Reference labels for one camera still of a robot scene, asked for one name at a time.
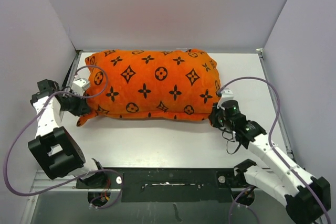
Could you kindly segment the orange patterned plush pillowcase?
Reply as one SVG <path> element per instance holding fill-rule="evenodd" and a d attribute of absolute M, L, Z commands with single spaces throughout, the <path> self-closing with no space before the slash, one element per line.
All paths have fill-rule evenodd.
<path fill-rule="evenodd" d="M 206 120 L 219 101 L 217 63 L 200 49 L 110 49 L 85 59 L 90 88 L 83 126 L 96 116 L 115 119 Z"/>

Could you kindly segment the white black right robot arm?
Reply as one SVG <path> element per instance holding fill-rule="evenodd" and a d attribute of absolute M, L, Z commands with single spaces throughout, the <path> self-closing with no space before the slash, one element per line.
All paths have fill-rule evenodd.
<path fill-rule="evenodd" d="M 330 183 L 300 167 L 274 142 L 257 122 L 240 112 L 236 100 L 215 103 L 211 125 L 232 135 L 239 147 L 259 157 L 270 169 L 260 168 L 251 159 L 234 167 L 234 182 L 255 186 L 281 203 L 294 223 L 312 223 L 331 209 Z"/>

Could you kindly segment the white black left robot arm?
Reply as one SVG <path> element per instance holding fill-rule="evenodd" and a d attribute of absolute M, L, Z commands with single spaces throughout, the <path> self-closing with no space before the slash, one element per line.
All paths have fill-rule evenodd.
<path fill-rule="evenodd" d="M 60 90 L 57 82 L 42 80 L 39 91 L 32 95 L 31 104 L 38 115 L 37 132 L 28 148 L 50 179 L 75 176 L 86 186 L 100 188 L 108 180 L 101 164 L 94 158 L 87 161 L 79 145 L 61 125 L 61 112 L 74 116 L 91 111 L 82 98 L 90 87 L 87 79 L 73 81 L 69 94 Z"/>

